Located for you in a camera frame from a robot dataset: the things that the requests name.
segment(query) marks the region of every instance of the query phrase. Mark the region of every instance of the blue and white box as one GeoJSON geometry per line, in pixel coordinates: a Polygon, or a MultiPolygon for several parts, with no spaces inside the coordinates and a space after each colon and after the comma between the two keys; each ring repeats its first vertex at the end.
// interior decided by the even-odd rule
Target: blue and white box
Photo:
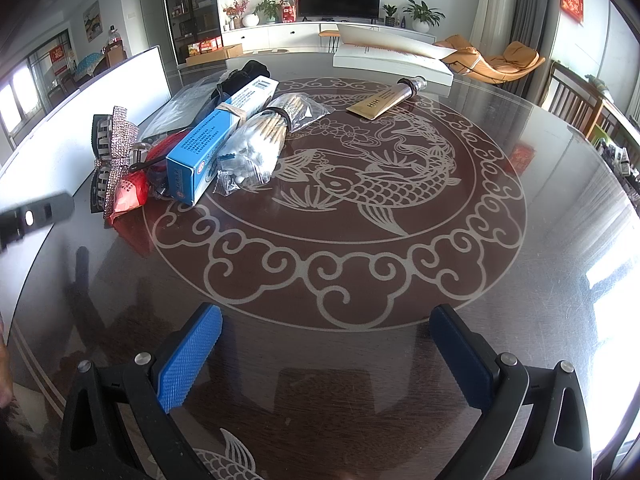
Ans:
{"type": "MultiPolygon", "coordinates": [[[[242,108],[248,119],[264,108],[278,82],[258,76],[225,101],[242,108]]],[[[166,156],[169,192],[175,199],[195,205],[216,176],[216,153],[238,126],[240,118],[216,108],[166,156]]]]}

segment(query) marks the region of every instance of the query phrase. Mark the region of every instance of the blue gripper pad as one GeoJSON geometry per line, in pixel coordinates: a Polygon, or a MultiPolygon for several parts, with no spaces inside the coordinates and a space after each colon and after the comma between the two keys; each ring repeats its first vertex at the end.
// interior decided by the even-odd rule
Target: blue gripper pad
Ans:
{"type": "Polygon", "coordinates": [[[493,380],[491,373],[467,340],[473,333],[467,330],[468,336],[465,336],[441,306],[431,311],[429,326],[431,338],[451,370],[468,405],[487,410],[494,400],[493,380]]]}
{"type": "Polygon", "coordinates": [[[165,413],[182,405],[221,332],[220,308],[209,305],[158,372],[158,401],[165,413]]]}

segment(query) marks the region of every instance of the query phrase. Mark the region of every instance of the plastic bottle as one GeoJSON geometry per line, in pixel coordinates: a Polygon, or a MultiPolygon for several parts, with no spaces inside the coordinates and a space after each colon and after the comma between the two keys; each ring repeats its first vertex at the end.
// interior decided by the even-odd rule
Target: plastic bottle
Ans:
{"type": "Polygon", "coordinates": [[[109,29],[109,44],[113,44],[116,43],[117,41],[120,41],[122,39],[120,33],[118,32],[118,29],[115,28],[114,25],[111,25],[111,28],[109,29]]]}

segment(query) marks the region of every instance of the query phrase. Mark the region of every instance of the tabletop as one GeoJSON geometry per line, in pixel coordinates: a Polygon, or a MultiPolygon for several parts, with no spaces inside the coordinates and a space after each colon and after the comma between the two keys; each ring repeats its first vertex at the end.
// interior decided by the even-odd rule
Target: tabletop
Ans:
{"type": "Polygon", "coordinates": [[[172,416],[216,478],[229,446],[252,458],[245,478],[436,476],[479,416],[430,338],[439,303],[526,365],[571,361],[601,450],[640,380],[640,220],[595,150],[498,88],[455,79],[365,121],[345,108],[393,76],[253,58],[278,92],[336,108],[287,138],[269,183],[151,200],[115,231],[87,181],[34,261],[9,348],[47,449],[79,361],[152,351],[210,301],[222,336],[172,416]]]}

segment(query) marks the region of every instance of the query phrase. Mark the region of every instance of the red flower arrangement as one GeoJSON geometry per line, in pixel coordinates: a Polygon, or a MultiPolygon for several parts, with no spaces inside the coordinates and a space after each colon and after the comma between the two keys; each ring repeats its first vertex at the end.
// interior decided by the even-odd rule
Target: red flower arrangement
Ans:
{"type": "Polygon", "coordinates": [[[240,0],[239,2],[237,0],[234,0],[233,5],[228,6],[223,10],[225,11],[225,14],[227,16],[231,16],[233,18],[241,18],[248,6],[249,0],[240,0]]]}

